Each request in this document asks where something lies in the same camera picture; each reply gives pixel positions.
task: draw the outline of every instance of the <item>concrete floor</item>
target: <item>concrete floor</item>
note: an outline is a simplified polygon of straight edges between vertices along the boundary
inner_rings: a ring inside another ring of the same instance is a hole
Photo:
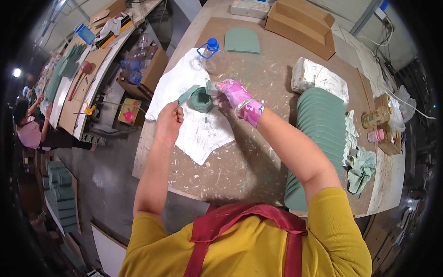
[[[60,148],[55,154],[78,179],[78,199],[81,235],[74,236],[81,244],[84,260],[92,267],[101,267],[90,227],[99,222],[110,235],[127,244],[131,237],[132,206],[139,180],[132,176],[132,166],[141,131],[128,139],[108,139],[94,152],[79,148]],[[209,204],[168,192],[163,223],[168,233],[174,233],[206,213]],[[364,232],[369,217],[356,222]]]

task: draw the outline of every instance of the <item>red apron strap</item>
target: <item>red apron strap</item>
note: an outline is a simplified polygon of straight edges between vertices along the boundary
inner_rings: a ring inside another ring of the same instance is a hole
[[[251,214],[273,219],[279,229],[288,232],[284,276],[301,277],[302,236],[307,233],[302,219],[262,203],[229,204],[216,208],[211,205],[205,216],[198,216],[194,220],[189,241],[195,242],[195,245],[184,273],[185,277],[199,276],[209,244],[243,216]]]
[[[301,277],[303,239],[300,234],[288,233],[288,246],[284,261],[284,277]]]
[[[213,210],[215,210],[215,209],[217,209],[217,208],[218,208],[217,205],[210,204],[209,207],[208,207],[208,210],[206,211],[206,214],[212,212]]]
[[[192,250],[191,258],[186,267],[183,277],[197,277],[200,276],[203,262],[205,260],[206,252],[208,251],[210,242],[196,242],[194,250]]]

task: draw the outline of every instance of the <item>glass jar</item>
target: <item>glass jar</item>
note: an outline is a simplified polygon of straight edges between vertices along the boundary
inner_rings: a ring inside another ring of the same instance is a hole
[[[392,109],[390,107],[386,108],[385,106],[380,106],[375,111],[362,115],[361,124],[365,129],[371,128],[389,121],[391,113]]]

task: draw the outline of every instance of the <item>yellow clamp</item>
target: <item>yellow clamp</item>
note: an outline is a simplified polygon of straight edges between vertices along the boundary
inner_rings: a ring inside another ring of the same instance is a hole
[[[92,112],[95,110],[95,105],[92,106],[92,107],[89,107],[88,102],[85,102],[85,104],[86,104],[86,108],[83,110],[83,112],[84,112],[86,115],[91,115]]]

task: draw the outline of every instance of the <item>yellow shirt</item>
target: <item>yellow shirt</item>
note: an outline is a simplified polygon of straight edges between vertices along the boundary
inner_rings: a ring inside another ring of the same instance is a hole
[[[330,187],[309,203],[302,276],[371,276],[372,260],[343,189]],[[167,235],[148,214],[136,216],[120,277],[183,276],[194,243],[192,223]],[[200,276],[283,276],[288,234],[271,219],[250,216],[209,245]]]

